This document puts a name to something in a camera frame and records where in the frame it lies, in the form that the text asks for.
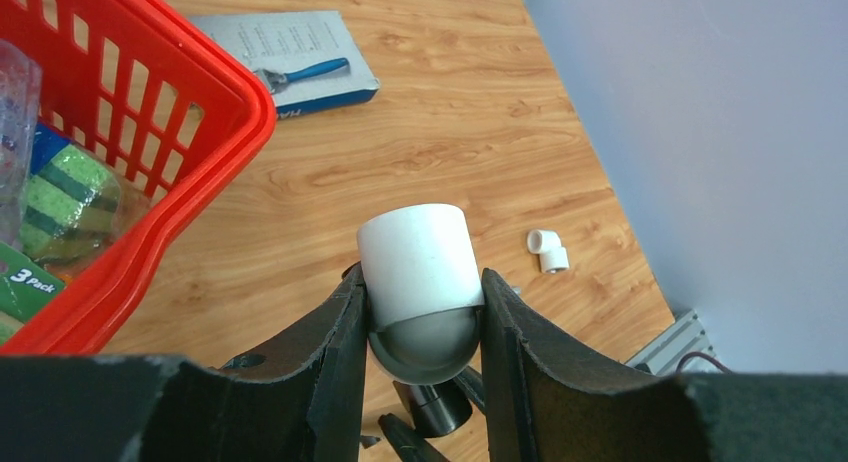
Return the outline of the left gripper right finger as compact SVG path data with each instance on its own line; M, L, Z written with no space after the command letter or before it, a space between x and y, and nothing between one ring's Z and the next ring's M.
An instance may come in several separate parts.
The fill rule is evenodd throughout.
M482 273L481 359L494 461L843 461L843 375L658 377L585 345Z

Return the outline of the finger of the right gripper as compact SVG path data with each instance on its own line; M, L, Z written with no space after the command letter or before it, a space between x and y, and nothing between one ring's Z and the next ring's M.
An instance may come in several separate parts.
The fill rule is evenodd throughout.
M389 444L400 461L448 462L449 459L439 452L430 442L419 435L415 429L393 413L382 414L376 419L380 434L374 431L360 434L363 449L375 447L379 442Z

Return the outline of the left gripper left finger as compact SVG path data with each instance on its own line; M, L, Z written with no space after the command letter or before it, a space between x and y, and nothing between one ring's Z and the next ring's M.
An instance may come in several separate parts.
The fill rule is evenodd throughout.
M1 360L5 461L354 461L366 291L325 302L219 369L173 354Z

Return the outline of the dark grey metal faucet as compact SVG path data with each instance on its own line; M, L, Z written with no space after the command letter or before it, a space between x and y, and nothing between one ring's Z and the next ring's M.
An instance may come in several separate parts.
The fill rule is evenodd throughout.
M468 366L454 378L435 385L393 382L394 389L411 416L414 431L424 438L440 438L455 432L472 416L485 415L482 374Z

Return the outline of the white pvc elbow fitting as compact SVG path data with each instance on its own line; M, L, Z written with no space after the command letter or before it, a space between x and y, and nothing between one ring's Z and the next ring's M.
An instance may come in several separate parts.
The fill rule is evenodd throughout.
M552 230L533 229L526 236L527 250L538 257L540 270L555 274L570 268L567 249Z
M481 277L462 209L444 203L392 210L357 231L378 365L407 385L459 374L480 341Z

